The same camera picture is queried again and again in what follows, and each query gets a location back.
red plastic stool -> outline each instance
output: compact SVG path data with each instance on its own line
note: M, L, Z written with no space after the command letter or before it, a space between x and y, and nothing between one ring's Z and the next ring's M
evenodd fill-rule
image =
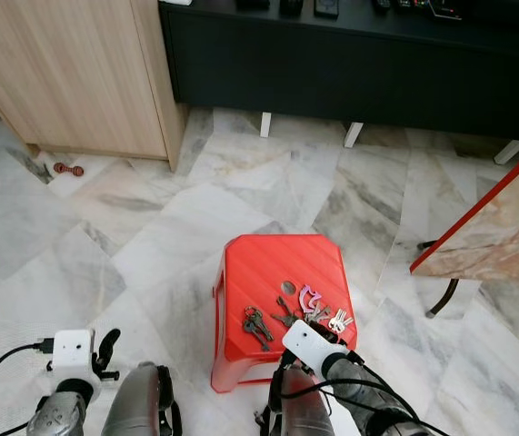
M293 294L284 292L284 282L294 285ZM282 338L287 332L287 327L271 317L272 313L286 315L277 297L284 297L292 311L300 312L299 295L305 285L322 294L319 302L331 307L332 317L338 309L344 309L348 312L346 319L354 318L342 254L321 234L247 234L226 245L213 288L216 322L211 386L215 391L229 392L239 383L270 381L242 379L254 365L277 363L284 352ZM263 313L264 323L274 336L268 342L269 352L263 352L253 334L243 330L247 306ZM328 321L322 320L321 324L327 326ZM340 335L352 350L356 334L356 322L352 322Z

red edge trim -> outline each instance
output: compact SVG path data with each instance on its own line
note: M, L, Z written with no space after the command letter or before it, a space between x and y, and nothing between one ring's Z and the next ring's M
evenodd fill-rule
M466 224L471 218L473 218L486 204L491 202L494 197L499 194L511 181L513 181L519 175L519 164L514 167L492 190L487 193L477 204L472 207L468 213L466 213L457 223L453 225L439 240L429 247L421 256L411 264L410 272L413 271L432 253L434 253L441 245L447 241L455 232L457 232L464 224Z

black table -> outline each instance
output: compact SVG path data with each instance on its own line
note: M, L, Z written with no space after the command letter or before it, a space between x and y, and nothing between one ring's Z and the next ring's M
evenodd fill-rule
M160 3L178 102L519 139L519 30L378 15L337 20Z

white table leg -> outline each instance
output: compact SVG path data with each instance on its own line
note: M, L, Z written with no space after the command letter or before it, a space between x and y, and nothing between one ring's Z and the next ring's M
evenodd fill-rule
M364 126L364 124L362 124L362 123L351 123L350 124L348 133L346 134L346 137L344 139L344 147L352 148L354 146L356 139L358 139L358 135L360 134L360 131L362 130L363 126Z
M271 124L271 112L263 112L261 115L261 137L269 136L269 125Z
M506 164L517 152L519 152L519 141L510 141L501 152L495 155L494 161L498 165Z

stool top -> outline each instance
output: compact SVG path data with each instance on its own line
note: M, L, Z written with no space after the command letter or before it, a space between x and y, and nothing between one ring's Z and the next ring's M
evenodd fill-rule
M285 316L277 303L282 296L293 312L302 314L299 296L305 285L319 292L322 309L329 305L331 317L338 309L354 318L350 291L344 274L340 248L321 234L247 234L232 240L225 247L225 357L229 361L254 358L276 361L284 351L282 339L288 328L271 317ZM294 293L284 291L284 282L293 284ZM304 298L308 304L310 296ZM254 306L263 313L263 320L274 336L271 351L263 352L253 334L245 332L245 308ZM327 328L328 320L320 323ZM351 349L356 345L356 323L348 324L340 338Z

